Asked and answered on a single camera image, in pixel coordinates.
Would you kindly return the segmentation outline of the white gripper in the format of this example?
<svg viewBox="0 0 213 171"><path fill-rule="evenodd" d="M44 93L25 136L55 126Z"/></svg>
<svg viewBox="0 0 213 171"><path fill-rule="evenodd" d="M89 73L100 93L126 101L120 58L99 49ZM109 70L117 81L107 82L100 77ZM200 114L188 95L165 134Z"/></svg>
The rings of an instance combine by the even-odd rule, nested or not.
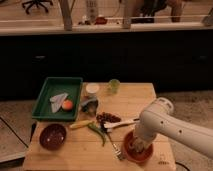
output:
<svg viewBox="0 0 213 171"><path fill-rule="evenodd" d="M157 134L147 129L133 131L133 146L136 153L143 153L155 140Z"/></svg>

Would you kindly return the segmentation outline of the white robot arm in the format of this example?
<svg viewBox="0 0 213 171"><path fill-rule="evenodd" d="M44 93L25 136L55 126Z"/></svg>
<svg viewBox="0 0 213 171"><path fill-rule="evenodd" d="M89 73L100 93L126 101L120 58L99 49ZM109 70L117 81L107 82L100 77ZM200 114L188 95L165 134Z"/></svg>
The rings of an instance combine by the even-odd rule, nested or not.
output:
<svg viewBox="0 0 213 171"><path fill-rule="evenodd" d="M213 129L176 119L171 116L173 111L173 104L163 97L145 107L135 125L133 148L142 152L160 133L213 159Z"/></svg>

